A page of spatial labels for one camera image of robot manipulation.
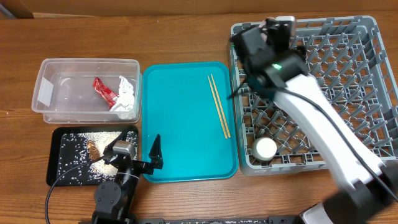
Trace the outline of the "brown food piece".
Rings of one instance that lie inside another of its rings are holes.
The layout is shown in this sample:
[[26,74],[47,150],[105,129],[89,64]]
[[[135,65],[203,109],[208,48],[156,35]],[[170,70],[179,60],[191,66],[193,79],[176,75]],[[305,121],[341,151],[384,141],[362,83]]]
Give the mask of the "brown food piece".
[[100,158],[100,152],[96,148],[96,145],[95,145],[95,143],[92,140],[88,140],[86,146],[87,146],[89,158],[90,158],[91,161],[94,161],[94,160]]

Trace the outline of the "white tissue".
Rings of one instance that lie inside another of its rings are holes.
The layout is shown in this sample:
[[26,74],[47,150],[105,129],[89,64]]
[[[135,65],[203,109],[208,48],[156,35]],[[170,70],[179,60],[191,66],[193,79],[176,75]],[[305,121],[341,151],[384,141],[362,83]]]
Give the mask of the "white tissue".
[[134,112],[134,87],[127,78],[120,76],[119,96],[110,111],[117,112],[120,119],[133,119],[136,116]]

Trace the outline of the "white rice pile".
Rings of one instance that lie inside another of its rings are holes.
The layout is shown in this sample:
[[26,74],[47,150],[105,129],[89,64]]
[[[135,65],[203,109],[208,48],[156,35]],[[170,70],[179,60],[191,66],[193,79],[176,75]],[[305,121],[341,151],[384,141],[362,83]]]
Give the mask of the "white rice pile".
[[57,163],[57,176],[62,178],[57,185],[98,185],[103,181],[113,180],[117,168],[106,165],[103,160],[92,164],[86,145],[88,140],[92,140],[101,157],[105,147],[120,134],[119,131],[64,134]]

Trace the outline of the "red snack wrapper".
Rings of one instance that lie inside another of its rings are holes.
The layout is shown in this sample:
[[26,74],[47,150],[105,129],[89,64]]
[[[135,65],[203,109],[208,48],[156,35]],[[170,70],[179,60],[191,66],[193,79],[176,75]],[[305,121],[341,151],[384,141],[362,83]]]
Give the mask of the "red snack wrapper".
[[109,89],[100,78],[95,77],[93,88],[107,102],[109,109],[116,104],[119,95]]

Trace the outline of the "wooden chopstick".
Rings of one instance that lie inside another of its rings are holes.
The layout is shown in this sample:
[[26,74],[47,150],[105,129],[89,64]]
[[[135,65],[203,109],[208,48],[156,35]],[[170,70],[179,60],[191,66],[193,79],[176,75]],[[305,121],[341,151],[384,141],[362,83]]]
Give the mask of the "wooden chopstick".
[[225,113],[224,113],[223,105],[222,105],[222,102],[221,102],[221,99],[220,99],[220,95],[218,93],[218,88],[216,86],[216,82],[215,82],[214,76],[211,74],[209,77],[210,77],[211,83],[212,83],[214,91],[215,91],[215,96],[216,96],[216,99],[217,99],[217,102],[218,102],[218,106],[219,106],[220,113],[221,113],[221,118],[222,118],[222,120],[224,122],[224,127],[225,127],[225,130],[226,130],[227,136],[228,136],[228,138],[231,138],[231,133],[230,133],[230,130],[229,130],[228,122],[226,120],[226,116],[225,116]]
[[221,124],[221,128],[223,130],[223,134],[224,134],[225,139],[227,139],[228,136],[227,136],[227,133],[226,133],[226,130],[225,130],[225,127],[224,127],[224,122],[223,122],[223,120],[221,118],[221,113],[220,113],[218,102],[217,102],[217,99],[216,99],[216,96],[215,96],[215,91],[214,91],[213,85],[211,83],[210,77],[207,76],[207,78],[208,78],[208,83],[210,85],[210,89],[211,89],[211,93],[212,93],[212,96],[213,96],[213,100],[214,100],[214,103],[215,103],[215,106],[216,106],[216,110],[217,110],[217,113],[218,113],[218,117],[219,117],[219,121],[220,121],[220,124]]

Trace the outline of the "large white pink plate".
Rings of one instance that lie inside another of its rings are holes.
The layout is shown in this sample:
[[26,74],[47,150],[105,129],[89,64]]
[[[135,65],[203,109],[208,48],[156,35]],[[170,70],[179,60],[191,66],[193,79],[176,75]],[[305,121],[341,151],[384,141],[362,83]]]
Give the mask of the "large white pink plate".
[[259,24],[259,30],[261,32],[261,37],[263,38],[264,42],[267,40],[267,28],[266,28],[266,20],[263,20]]

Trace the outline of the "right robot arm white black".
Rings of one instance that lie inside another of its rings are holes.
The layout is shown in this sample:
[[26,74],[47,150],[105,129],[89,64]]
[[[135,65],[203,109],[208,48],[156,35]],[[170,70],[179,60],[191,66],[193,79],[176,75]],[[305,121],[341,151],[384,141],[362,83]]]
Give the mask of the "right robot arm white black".
[[231,36],[245,83],[298,124],[339,191],[298,216],[300,223],[366,223],[397,200],[397,163],[384,163],[352,132],[310,74],[303,46],[291,47],[292,16],[269,17]]

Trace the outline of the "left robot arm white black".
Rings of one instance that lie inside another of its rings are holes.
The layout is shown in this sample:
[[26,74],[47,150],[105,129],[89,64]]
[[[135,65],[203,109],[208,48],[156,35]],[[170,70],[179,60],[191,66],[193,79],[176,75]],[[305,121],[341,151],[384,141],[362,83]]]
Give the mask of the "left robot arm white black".
[[149,153],[150,162],[134,158],[134,145],[126,137],[126,133],[121,133],[104,149],[104,163],[117,168],[117,173],[114,180],[104,181],[96,189],[92,223],[136,223],[129,211],[140,176],[163,168],[159,134]]

